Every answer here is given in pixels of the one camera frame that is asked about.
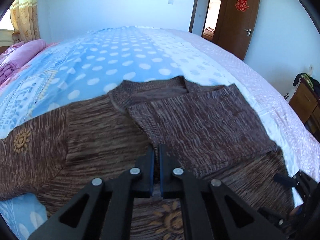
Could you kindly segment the pink bed sheet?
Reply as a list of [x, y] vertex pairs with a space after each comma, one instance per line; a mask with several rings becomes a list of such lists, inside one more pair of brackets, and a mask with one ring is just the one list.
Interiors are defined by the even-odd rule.
[[319, 181], [319, 142], [262, 76], [197, 35], [160, 29], [154, 40], [189, 81], [206, 86], [236, 84], [259, 115], [268, 136], [281, 147], [289, 174], [302, 170]]

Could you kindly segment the brown wooden door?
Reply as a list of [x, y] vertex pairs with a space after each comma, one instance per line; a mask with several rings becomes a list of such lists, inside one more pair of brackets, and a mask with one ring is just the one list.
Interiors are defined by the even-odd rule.
[[[221, 0], [213, 43], [243, 60], [246, 56], [255, 23], [260, 0], [248, 0], [249, 9], [238, 11], [236, 0]], [[251, 29], [250, 37], [244, 29]]]

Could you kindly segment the dark clothes on cabinet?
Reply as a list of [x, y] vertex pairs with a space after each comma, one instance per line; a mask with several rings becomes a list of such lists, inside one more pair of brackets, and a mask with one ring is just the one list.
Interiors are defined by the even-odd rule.
[[319, 82], [314, 79], [313, 77], [311, 77], [310, 75], [308, 75], [307, 73], [299, 73], [297, 74], [297, 76], [294, 79], [293, 82], [293, 87], [296, 87], [296, 85], [298, 85], [300, 79], [304, 79], [306, 81], [306, 83], [310, 86], [310, 88], [315, 92], [315, 94], [317, 96], [320, 96], [320, 84]]

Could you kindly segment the red double happiness decal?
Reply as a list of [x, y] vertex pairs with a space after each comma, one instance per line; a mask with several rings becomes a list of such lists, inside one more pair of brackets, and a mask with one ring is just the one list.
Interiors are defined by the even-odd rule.
[[236, 0], [235, 7], [238, 11], [245, 12], [249, 9], [248, 0]]

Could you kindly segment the folded purple quilt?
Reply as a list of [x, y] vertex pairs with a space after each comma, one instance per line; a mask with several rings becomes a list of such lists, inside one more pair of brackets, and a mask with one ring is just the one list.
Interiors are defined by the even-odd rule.
[[19, 69], [27, 64], [34, 56], [44, 50], [46, 41], [43, 39], [25, 43], [19, 42], [10, 46], [1, 54], [1, 85]]

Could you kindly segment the blue polka dot bed blanket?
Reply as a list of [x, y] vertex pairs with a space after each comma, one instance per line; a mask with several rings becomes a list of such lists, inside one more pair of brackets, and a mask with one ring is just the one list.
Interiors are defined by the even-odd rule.
[[197, 35], [149, 27], [90, 31], [51, 44], [1, 85], [1, 137], [24, 122], [72, 102], [105, 95], [124, 80], [178, 75], [201, 85], [236, 83], [246, 65]]

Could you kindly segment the brown knit sweater sun motifs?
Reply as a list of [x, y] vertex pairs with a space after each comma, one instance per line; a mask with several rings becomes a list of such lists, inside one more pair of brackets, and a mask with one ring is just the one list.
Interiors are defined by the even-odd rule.
[[160, 144], [181, 168], [221, 180], [257, 212], [266, 205], [285, 213], [293, 205], [291, 191], [272, 179], [286, 170], [281, 148], [237, 86], [201, 86], [182, 76], [123, 81], [13, 129], [1, 140], [1, 200], [36, 194], [50, 218], [92, 179], [116, 179], [134, 167], [151, 145], [153, 192], [133, 202], [146, 224], [137, 236], [184, 236], [180, 200], [161, 195]]

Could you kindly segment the wooden bedside cabinet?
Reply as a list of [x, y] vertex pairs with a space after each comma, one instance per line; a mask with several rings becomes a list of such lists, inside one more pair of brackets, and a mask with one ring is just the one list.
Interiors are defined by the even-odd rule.
[[289, 105], [307, 130], [319, 140], [319, 97], [304, 78], [300, 78]]

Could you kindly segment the white wooden headboard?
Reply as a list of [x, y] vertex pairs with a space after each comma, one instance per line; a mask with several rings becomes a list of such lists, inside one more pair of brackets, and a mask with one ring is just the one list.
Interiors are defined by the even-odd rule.
[[19, 42], [17, 34], [13, 30], [0, 29], [0, 53], [5, 52], [9, 47], [17, 47]]

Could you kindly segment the beige patterned curtain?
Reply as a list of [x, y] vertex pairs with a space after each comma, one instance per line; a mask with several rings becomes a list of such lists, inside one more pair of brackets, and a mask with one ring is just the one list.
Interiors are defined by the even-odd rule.
[[10, 6], [10, 20], [14, 43], [40, 39], [37, 0], [14, 0]]

